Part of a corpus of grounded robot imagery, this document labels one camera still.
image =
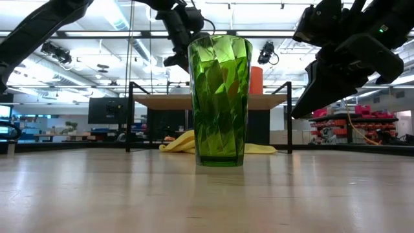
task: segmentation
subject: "fluorescent light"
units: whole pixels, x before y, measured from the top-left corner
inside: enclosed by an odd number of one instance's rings
[[[280,36],[280,37],[292,37],[294,31],[239,31],[236,32],[238,36]]]
[[[397,78],[391,85],[398,85],[414,81],[414,75]]]
[[[128,37],[129,31],[110,31],[110,32],[65,32],[67,36],[83,36],[83,37]],[[141,32],[132,32],[132,36],[141,36]]]
[[[375,94],[377,92],[379,92],[379,91],[370,91],[368,93],[364,93],[364,94],[358,95],[357,97],[358,98],[367,97],[367,96],[370,96],[370,95]]]
[[[210,35],[212,35],[214,31],[203,31],[203,32],[207,32]],[[215,31],[214,35],[227,35],[227,31]]]
[[[414,89],[414,85],[400,85],[400,86],[394,86],[395,89]]]
[[[23,105],[48,105],[48,103],[20,103]]]
[[[0,31],[0,36],[8,36],[10,32]]]
[[[151,36],[168,36],[168,32],[167,31],[163,31],[163,32],[151,32]]]
[[[84,86],[84,85],[77,85],[77,86],[64,86],[64,85],[62,85],[62,86],[55,86],[55,88],[75,88],[75,89],[77,89],[77,88],[91,88],[92,86],[89,86],[89,85],[86,85],[86,86]]]
[[[24,88],[49,88],[49,85],[11,85],[10,87],[14,87],[14,88],[19,88],[19,87],[24,87]]]
[[[389,86],[382,86],[382,85],[367,85],[367,86],[362,86],[361,89],[387,89],[389,88]]]

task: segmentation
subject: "black metal frame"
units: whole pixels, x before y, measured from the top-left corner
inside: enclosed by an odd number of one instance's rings
[[[132,135],[132,124],[134,123],[134,112],[135,112],[135,105],[134,105],[134,88],[139,88],[146,94],[151,94],[147,92],[144,88],[140,85],[136,84],[135,82],[129,82],[128,87],[128,110],[127,110],[127,137],[125,140],[125,152],[131,152],[131,135]]]
[[[292,141],[292,82],[285,82],[282,86],[277,88],[272,94],[280,92],[283,88],[287,88],[287,153],[291,154],[293,151]]]

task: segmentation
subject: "black cable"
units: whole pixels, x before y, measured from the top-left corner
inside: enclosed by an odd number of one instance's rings
[[[194,0],[191,0],[191,3],[193,3],[194,8],[197,8],[197,7],[195,7]],[[204,18],[204,20],[205,20],[206,22],[209,22],[209,23],[213,26],[213,35],[214,35],[214,34],[215,34],[215,25],[214,25],[213,21],[211,21],[211,20],[209,20],[209,19],[206,19],[206,18]]]
[[[21,137],[21,129],[19,129],[17,126],[8,123],[8,122],[0,122],[0,126],[1,127],[10,127],[13,128],[16,131],[16,134],[10,134],[10,136],[4,136],[4,135],[0,135],[0,139],[2,140],[17,140]]]
[[[214,35],[214,34],[215,34],[215,25],[214,25],[214,23],[213,23],[211,20],[206,19],[206,18],[204,18],[204,20],[205,20],[206,22],[209,22],[209,23],[213,26],[213,35]]]
[[[273,54],[276,55],[276,57],[278,58],[278,62],[272,63],[272,62],[269,61],[269,64],[271,64],[271,65],[277,65],[279,63],[279,61],[280,61],[279,55],[277,55],[275,52],[273,52]]]

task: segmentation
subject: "desk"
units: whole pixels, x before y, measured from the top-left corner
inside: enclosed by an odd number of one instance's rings
[[[148,107],[149,129],[153,128],[154,121],[159,121],[156,115],[163,111],[174,112],[175,117],[170,118],[178,118],[179,111],[185,111],[182,113],[186,117],[185,123],[183,120],[179,124],[185,125],[185,130],[192,126],[192,114],[189,113],[192,110],[191,95],[189,94],[137,94],[134,95],[134,100]],[[251,94],[249,96],[247,143],[270,143],[270,110],[285,101],[287,101],[285,94]],[[149,132],[149,138],[152,139],[152,131]]]
[[[298,151],[205,168],[189,154],[94,148],[22,153],[1,169],[1,232],[413,229],[410,157]]]
[[[134,100],[153,110],[191,110],[189,94],[136,94]],[[285,94],[251,94],[248,99],[249,110],[269,110],[285,102]]]
[[[53,142],[54,137],[70,137],[71,140],[75,138],[73,141],[76,140],[76,137],[82,137],[82,140],[84,137],[88,137],[88,135],[60,135],[60,134],[35,134],[34,135],[34,141],[39,142],[40,137],[47,137],[48,140],[45,140],[44,142]]]

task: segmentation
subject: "black robotic arm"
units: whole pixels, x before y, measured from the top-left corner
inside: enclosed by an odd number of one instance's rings
[[[27,16],[0,44],[0,93],[7,89],[13,70],[59,28],[82,18],[94,0],[50,0]],[[186,48],[194,39],[205,36],[201,31],[201,11],[186,7],[184,0],[139,0],[158,11],[174,45],[174,57],[164,64],[179,65],[188,70]]]
[[[309,84],[295,108],[294,118],[356,94],[374,72],[376,84],[392,83],[404,70],[391,50],[402,46],[414,27],[413,0],[355,0],[342,9],[341,0],[322,0],[308,7],[293,39],[321,47],[306,71]]]

